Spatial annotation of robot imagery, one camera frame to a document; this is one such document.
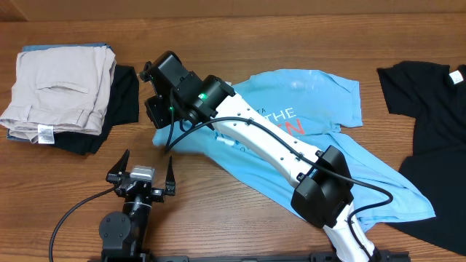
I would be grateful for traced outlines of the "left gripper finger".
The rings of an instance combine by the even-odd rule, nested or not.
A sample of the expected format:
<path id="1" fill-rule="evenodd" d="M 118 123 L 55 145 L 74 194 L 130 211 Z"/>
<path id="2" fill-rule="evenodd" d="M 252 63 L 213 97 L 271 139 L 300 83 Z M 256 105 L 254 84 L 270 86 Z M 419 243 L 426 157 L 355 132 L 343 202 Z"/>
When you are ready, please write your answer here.
<path id="1" fill-rule="evenodd" d="M 127 169 L 127 163 L 130 157 L 130 150 L 127 149 L 119 161 L 109 170 L 109 175 L 118 175 L 120 173 L 124 173 Z"/>
<path id="2" fill-rule="evenodd" d="M 173 158 L 171 156 L 169 158 L 169 163 L 167 167 L 165 186 L 167 188 L 175 188 L 175 177 L 173 173 Z"/>

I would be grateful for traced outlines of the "light blue printed t-shirt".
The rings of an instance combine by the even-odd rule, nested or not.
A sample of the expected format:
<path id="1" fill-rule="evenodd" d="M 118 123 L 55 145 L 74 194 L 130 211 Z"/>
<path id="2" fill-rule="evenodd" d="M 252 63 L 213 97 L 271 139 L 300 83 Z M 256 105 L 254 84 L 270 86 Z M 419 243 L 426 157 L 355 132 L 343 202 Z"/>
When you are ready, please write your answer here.
<path id="1" fill-rule="evenodd" d="M 436 216 L 427 197 L 407 178 L 341 132 L 362 126 L 360 85 L 357 81 L 319 70 L 280 69 L 253 75 L 234 90 L 260 115 L 299 140 L 343 153 L 351 176 L 390 192 L 388 205 L 369 205 L 387 197 L 372 189 L 351 190 L 356 218 L 364 231 L 376 223 L 421 221 Z M 173 147 L 187 154 L 204 154 L 242 183 L 291 211 L 293 188 L 273 166 L 247 146 L 208 127 L 193 132 Z"/>

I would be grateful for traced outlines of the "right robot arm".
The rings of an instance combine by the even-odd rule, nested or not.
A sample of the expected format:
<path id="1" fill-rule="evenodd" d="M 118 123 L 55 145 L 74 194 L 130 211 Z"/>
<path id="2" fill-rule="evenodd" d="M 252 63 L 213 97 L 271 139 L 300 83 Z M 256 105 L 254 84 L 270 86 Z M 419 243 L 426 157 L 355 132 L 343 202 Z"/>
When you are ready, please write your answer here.
<path id="1" fill-rule="evenodd" d="M 355 220 L 351 189 L 357 181 L 338 149 L 321 151 L 289 135 L 253 110 L 231 85 L 213 75 L 201 80 L 177 60 L 147 62 L 139 77 L 156 92 L 146 101 L 156 127 L 187 120 L 192 131 L 207 126 L 241 142 L 293 187 L 291 207 L 324 229 L 340 261 L 380 261 L 379 251 Z"/>

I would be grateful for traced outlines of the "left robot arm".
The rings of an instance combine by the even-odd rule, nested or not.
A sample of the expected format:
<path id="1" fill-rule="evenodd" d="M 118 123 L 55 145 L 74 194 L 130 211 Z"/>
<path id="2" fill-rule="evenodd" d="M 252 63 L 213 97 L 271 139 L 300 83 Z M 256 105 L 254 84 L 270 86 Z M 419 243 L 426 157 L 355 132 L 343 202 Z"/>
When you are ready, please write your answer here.
<path id="1" fill-rule="evenodd" d="M 175 195 L 172 160 L 168 162 L 165 187 L 154 188 L 155 169 L 136 165 L 128 172 L 129 158 L 126 150 L 106 176 L 106 181 L 114 185 L 115 194 L 125 201 L 121 211 L 109 213 L 100 222 L 102 262 L 155 261 L 151 251 L 143 247 L 152 204 L 163 203 L 166 196 Z"/>

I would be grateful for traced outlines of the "folded black garment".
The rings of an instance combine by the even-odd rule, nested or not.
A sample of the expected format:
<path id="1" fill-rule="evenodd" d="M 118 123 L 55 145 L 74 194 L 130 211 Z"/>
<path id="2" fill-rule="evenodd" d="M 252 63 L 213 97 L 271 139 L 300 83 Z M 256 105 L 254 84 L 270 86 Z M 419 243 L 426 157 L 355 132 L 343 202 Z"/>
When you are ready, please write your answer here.
<path id="1" fill-rule="evenodd" d="M 138 93 L 139 81 L 135 69 L 128 65 L 116 65 L 101 134 L 61 132 L 55 136 L 55 143 L 52 146 L 79 155 L 97 153 L 107 140 L 113 126 L 138 122 Z"/>

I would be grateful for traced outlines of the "black t-shirt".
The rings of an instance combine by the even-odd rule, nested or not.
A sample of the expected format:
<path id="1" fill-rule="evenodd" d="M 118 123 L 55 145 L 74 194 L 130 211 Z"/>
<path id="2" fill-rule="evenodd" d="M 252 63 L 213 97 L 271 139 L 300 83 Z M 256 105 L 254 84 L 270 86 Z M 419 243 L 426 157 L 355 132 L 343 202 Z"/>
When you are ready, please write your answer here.
<path id="1" fill-rule="evenodd" d="M 377 70 L 387 110 L 414 118 L 412 154 L 399 169 L 435 217 L 392 227 L 465 254 L 465 66 L 403 61 Z"/>

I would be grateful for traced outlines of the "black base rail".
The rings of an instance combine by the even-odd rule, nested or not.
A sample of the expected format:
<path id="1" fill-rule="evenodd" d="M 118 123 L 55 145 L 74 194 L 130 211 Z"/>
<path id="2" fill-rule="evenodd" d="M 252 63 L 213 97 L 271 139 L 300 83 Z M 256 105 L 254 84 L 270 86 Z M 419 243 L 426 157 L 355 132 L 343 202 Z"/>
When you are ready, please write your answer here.
<path id="1" fill-rule="evenodd" d="M 260 256 L 220 256 L 190 258 L 186 255 L 177 256 L 149 256 L 147 258 L 99 258 L 90 262 L 123 262 L 123 261 L 152 261 L 152 262 L 340 262 L 333 252 L 317 252 L 309 255 L 260 255 Z"/>

